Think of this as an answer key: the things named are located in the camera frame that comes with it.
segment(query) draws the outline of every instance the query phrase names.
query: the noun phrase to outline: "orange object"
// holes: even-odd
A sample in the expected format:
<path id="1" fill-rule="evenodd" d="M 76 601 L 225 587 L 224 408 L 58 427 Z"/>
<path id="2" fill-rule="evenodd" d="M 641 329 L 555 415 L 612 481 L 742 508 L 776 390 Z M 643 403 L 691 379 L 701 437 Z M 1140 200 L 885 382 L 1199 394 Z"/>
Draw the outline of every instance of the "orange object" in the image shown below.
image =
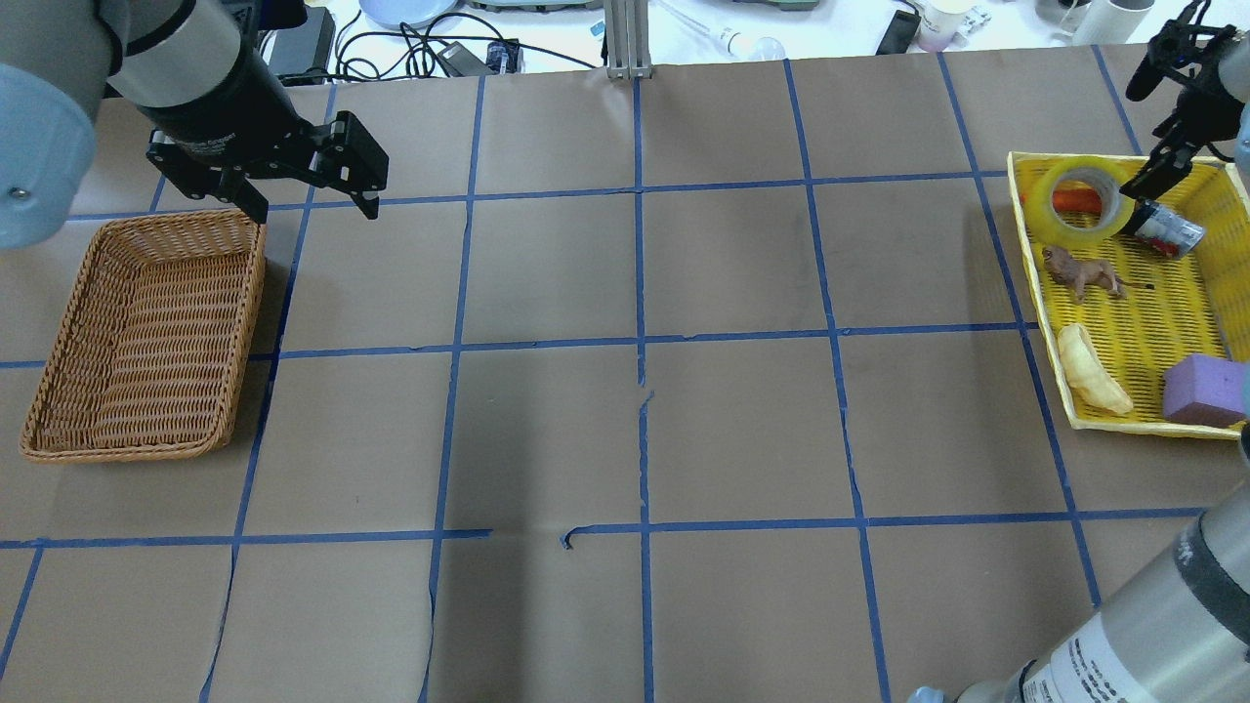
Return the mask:
<path id="1" fill-rule="evenodd" d="M 1028 196 L 1021 194 L 1020 201 Z M 1089 213 L 1091 215 L 1102 214 L 1102 199 L 1091 188 L 1074 188 L 1071 190 L 1056 190 L 1050 198 L 1050 204 L 1056 213 Z"/>

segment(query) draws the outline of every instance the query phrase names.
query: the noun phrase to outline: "wicker basket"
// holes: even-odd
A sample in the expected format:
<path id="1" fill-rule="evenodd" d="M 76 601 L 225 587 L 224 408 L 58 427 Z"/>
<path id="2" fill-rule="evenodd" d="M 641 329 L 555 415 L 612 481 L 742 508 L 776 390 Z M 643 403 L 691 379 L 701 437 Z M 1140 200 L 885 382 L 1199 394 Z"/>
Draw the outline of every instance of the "wicker basket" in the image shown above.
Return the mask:
<path id="1" fill-rule="evenodd" d="M 265 276 L 238 210 L 110 221 L 79 270 L 21 453 L 42 463 L 196 457 L 230 442 Z"/>
<path id="2" fill-rule="evenodd" d="M 1020 194 L 1029 193 L 1042 174 L 1068 156 L 1011 153 L 1008 178 L 1025 274 L 1069 422 L 1076 429 L 1236 439 L 1238 428 L 1178 424 L 1162 417 L 1162 374 L 1185 357 L 1201 353 L 1250 362 L 1250 198 L 1236 168 L 1195 159 L 1194 173 L 1159 199 L 1208 229 L 1189 256 L 1172 261 L 1122 235 L 1078 251 L 1082 259 L 1110 260 L 1129 281 L 1155 286 L 1130 289 L 1124 301 L 1109 301 L 1101 290 L 1094 290 L 1078 305 L 1070 289 L 1045 275 L 1041 244 L 1029 231 L 1020 205 Z M 1129 173 L 1145 164 L 1141 156 L 1105 158 Z M 1098 216 L 1065 213 L 1064 219 L 1090 226 Z M 1072 323 L 1089 329 L 1102 365 L 1132 398 L 1135 407 L 1128 415 L 1094 408 L 1068 387 L 1055 338 Z"/>

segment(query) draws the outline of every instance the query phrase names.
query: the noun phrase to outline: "brown wicker basket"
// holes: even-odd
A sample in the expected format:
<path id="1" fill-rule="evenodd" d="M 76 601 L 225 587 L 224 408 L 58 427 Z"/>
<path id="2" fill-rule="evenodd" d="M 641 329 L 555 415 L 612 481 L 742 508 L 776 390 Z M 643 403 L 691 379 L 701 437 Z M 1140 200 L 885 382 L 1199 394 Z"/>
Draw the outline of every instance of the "brown wicker basket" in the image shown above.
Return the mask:
<path id="1" fill-rule="evenodd" d="M 21 434 L 42 463 L 196 457 L 230 442 L 265 279 L 238 210 L 110 221 L 88 248 Z"/>

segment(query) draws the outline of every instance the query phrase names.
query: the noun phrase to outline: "table surface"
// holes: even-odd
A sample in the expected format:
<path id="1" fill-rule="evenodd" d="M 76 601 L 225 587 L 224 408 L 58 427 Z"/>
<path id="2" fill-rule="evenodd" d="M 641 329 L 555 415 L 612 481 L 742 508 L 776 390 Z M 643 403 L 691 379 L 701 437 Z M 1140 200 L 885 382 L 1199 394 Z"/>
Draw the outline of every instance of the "table surface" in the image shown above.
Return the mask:
<path id="1" fill-rule="evenodd" d="M 820 0 L 810 11 L 781 11 L 770 5 L 732 3 L 730 0 L 669 0 L 690 16 L 719 30 L 722 26 L 774 36 L 786 48 L 790 59 L 815 59 L 830 56 L 870 56 L 885 34 L 885 28 L 895 10 L 906 10 L 898 0 Z M 1130 41 L 1149 40 L 1164 21 L 1175 18 L 1189 0 L 1156 0 Z M 324 3 L 339 26 L 345 25 L 360 9 L 358 0 L 328 0 Z M 979 0 L 978 6 L 991 15 L 985 28 L 972 34 L 966 44 L 955 45 L 950 51 L 1031 49 L 1064 46 L 1070 40 L 1059 33 L 1056 24 L 1039 16 L 1036 0 Z M 548 14 L 526 11 L 484 11 L 456 8 L 481 16 L 495 24 L 505 36 L 569 54 L 594 65 L 600 64 L 600 38 L 591 28 L 602 21 L 604 11 L 560 10 Z M 685 28 L 668 10 L 651 5 L 648 11 L 651 60 L 660 64 L 716 64 L 730 59 L 710 40 Z M 1240 3 L 1216 0 L 1208 13 L 1206 24 L 1224 26 L 1250 25 L 1250 11 Z M 376 31 L 382 28 L 362 19 L 349 29 L 349 35 Z M 471 20 L 450 19 L 439 23 L 439 33 L 455 35 L 481 34 L 481 28 Z M 485 43 L 466 43 L 479 56 L 485 58 Z M 916 46 L 911 51 L 919 53 Z M 366 38 L 352 45 L 350 55 L 372 59 L 385 68 L 404 53 L 404 43 L 398 38 Z M 575 66 L 561 59 L 536 51 L 525 54 L 526 73 L 566 71 Z"/>
<path id="2" fill-rule="evenodd" d="M 0 703 L 1006 677 L 1242 477 L 1234 443 L 1071 430 L 1025 295 L 1005 155 L 1140 153 L 1141 50 L 292 90 L 390 185 L 376 221 L 265 185 L 234 440 L 31 465 L 92 233 L 200 206 L 108 101 L 64 231 L 0 255 Z"/>

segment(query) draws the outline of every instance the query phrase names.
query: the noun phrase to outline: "can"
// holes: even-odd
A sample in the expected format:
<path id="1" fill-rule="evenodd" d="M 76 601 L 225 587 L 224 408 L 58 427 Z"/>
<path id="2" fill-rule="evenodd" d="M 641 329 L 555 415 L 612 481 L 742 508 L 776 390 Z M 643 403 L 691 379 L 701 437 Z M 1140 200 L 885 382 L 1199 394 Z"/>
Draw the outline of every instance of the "can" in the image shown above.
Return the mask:
<path id="1" fill-rule="evenodd" d="M 1138 201 L 1139 208 L 1124 231 L 1138 240 L 1149 244 L 1169 259 L 1180 259 L 1189 254 L 1202 236 L 1206 228 L 1180 216 L 1166 205 L 1160 205 L 1149 198 Z"/>

